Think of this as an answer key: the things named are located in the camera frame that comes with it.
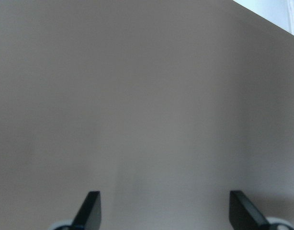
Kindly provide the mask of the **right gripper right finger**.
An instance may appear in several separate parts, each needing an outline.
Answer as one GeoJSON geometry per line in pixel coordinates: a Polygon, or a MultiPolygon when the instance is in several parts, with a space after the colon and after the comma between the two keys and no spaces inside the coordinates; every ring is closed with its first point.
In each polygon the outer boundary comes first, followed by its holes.
{"type": "Polygon", "coordinates": [[[294,227],[280,218],[267,218],[240,190],[229,193],[229,222],[235,230],[293,230],[294,227]]]}

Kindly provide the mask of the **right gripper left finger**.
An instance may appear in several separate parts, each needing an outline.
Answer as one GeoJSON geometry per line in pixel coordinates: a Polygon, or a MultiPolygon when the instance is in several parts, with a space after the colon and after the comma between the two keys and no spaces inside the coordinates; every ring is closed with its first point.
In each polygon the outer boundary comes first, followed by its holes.
{"type": "Polygon", "coordinates": [[[101,193],[88,192],[73,220],[52,224],[50,230],[99,230],[102,221],[101,193]]]}

